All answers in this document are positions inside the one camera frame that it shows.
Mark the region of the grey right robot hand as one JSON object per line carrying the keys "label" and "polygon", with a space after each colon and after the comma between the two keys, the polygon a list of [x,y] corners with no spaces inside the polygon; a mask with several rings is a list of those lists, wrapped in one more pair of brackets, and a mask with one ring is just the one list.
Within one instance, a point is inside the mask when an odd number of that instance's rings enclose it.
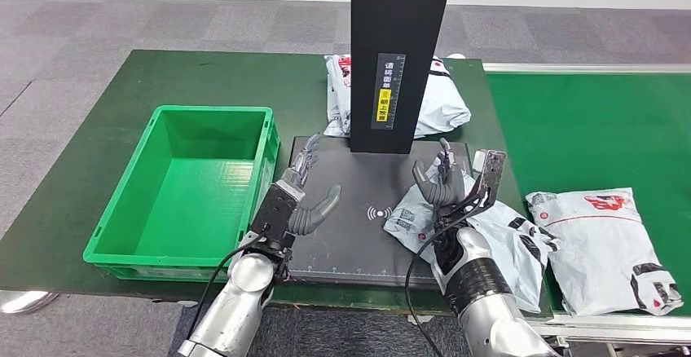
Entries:
{"label": "grey right robot hand", "polygon": [[422,169],[422,164],[415,161],[412,176],[423,199],[432,207],[432,218],[438,217],[443,207],[456,206],[465,197],[464,171],[456,162],[456,153],[451,144],[444,138],[439,140],[440,150],[431,167],[437,172],[432,180]]}

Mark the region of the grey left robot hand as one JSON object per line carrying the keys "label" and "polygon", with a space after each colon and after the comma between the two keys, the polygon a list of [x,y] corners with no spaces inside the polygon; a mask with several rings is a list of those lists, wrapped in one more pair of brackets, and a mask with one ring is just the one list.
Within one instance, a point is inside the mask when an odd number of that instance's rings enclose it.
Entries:
{"label": "grey left robot hand", "polygon": [[319,139],[320,134],[310,136],[279,179],[280,185],[297,199],[297,207],[287,225],[287,231],[296,236],[313,233],[337,207],[341,198],[342,185],[335,183],[317,205],[305,207],[301,204],[306,196],[304,187],[310,171],[318,160],[315,153],[319,147]]}

